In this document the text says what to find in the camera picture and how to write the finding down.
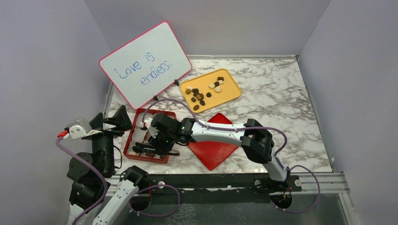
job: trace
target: table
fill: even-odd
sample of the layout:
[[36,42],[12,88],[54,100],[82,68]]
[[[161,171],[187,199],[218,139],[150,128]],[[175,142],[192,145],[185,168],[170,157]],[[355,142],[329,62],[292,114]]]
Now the table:
[[[214,70],[227,69],[242,90],[242,96],[199,113],[201,120],[209,120],[216,113],[222,113],[233,123],[246,122],[248,118],[259,121],[263,126],[275,127],[286,133],[288,144],[279,154],[281,160],[292,167],[303,165],[313,172],[331,172],[331,166],[321,138],[317,120],[295,58],[284,59],[191,59],[192,71],[180,82],[192,79]],[[158,95],[159,99],[174,98],[185,101],[176,85]],[[133,110],[121,94],[114,89],[107,116],[112,116],[121,106],[126,105],[131,121]],[[190,117],[181,105],[174,102],[160,102],[153,109],[173,111],[177,119]],[[275,147],[283,143],[283,137],[272,132]],[[127,142],[129,132],[115,139],[121,150]],[[165,165],[141,162],[122,157],[123,165],[118,171],[136,165],[148,173],[266,173],[265,168],[247,159],[242,148],[235,150],[223,163],[209,171],[187,147],[178,146],[180,156],[169,158]],[[115,151],[115,165],[120,164],[120,154]],[[301,168],[294,170],[306,172]]]

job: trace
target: red tray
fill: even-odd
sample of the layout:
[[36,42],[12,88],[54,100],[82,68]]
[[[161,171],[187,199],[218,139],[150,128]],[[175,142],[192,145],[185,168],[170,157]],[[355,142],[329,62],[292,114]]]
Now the red tray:
[[[208,122],[232,124],[232,122],[221,113],[217,113]],[[192,142],[189,143],[188,148],[192,150],[205,167],[212,171],[224,162],[238,146],[220,142]]]
[[[131,137],[133,136],[134,128],[136,127],[136,124],[137,124],[137,118],[138,118],[139,114],[142,113],[142,112],[145,112],[145,110],[146,109],[143,109],[143,108],[137,109],[136,116],[134,117],[134,121],[133,121],[133,124],[132,124],[133,128],[131,129],[129,137],[127,138],[127,143],[124,146],[123,154],[129,159],[145,161],[145,162],[151,162],[151,163],[166,164],[168,162],[169,155],[166,155],[166,157],[164,159],[161,159],[161,158],[151,158],[151,157],[147,157],[145,155],[137,156],[137,155],[127,154],[127,150],[129,149],[130,142],[131,142]],[[162,114],[165,114],[167,116],[173,116],[174,119],[176,119],[176,114],[174,112],[150,109],[150,110],[148,110],[148,113],[153,114],[153,115],[155,115],[156,113],[162,113]]]

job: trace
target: yellow tray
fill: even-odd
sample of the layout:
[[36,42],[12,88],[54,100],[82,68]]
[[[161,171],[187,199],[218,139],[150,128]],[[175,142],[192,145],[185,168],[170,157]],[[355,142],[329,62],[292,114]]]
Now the yellow tray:
[[[211,89],[209,87],[209,84],[214,83],[217,81],[217,77],[222,76],[224,77],[224,83],[220,85],[221,87],[221,92],[217,93],[215,92],[214,88]],[[193,97],[193,93],[191,94],[186,94],[185,90],[187,86],[191,86],[192,88],[197,88],[199,89],[199,93],[202,93],[204,95],[204,101],[206,103],[205,106],[199,104],[199,101],[196,100],[196,102],[192,102],[191,98]],[[188,103],[188,106],[191,108],[191,110],[194,113],[200,113],[203,112],[207,109],[210,109],[214,106],[220,105],[224,102],[228,102],[230,100],[233,100],[239,96],[241,96],[242,91],[239,88],[239,86],[236,84],[234,79],[232,78],[231,74],[228,72],[226,69],[218,69],[216,71],[213,71],[211,73],[198,76],[196,78],[190,79],[188,81],[184,81],[180,84],[180,89],[182,94],[184,95],[184,98],[186,102]],[[211,97],[207,97],[206,94],[210,92],[212,94]],[[195,105],[199,105],[198,110],[194,110],[193,107]]]

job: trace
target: bolt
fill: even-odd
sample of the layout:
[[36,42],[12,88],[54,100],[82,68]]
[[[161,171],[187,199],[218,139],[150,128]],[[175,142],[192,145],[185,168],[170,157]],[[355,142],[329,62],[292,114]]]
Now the bolt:
[[165,183],[163,181],[159,181],[158,185],[165,185]]
[[257,188],[259,188],[259,187],[261,186],[261,181],[256,180],[256,181],[254,182],[254,185],[255,185]]
[[300,180],[295,180],[295,181],[294,181],[294,184],[295,184],[297,187],[301,187],[301,181],[300,181]]

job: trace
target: red square board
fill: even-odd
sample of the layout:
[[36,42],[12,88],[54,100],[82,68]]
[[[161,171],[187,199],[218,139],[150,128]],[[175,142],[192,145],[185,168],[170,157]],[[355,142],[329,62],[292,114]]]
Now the red square board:
[[[208,122],[232,124],[232,122],[221,113],[217,113]],[[228,156],[230,156],[238,146],[220,142],[192,142],[189,143],[188,148],[192,150],[207,169],[212,171],[218,167],[219,164],[224,162],[224,160],[228,158]]]

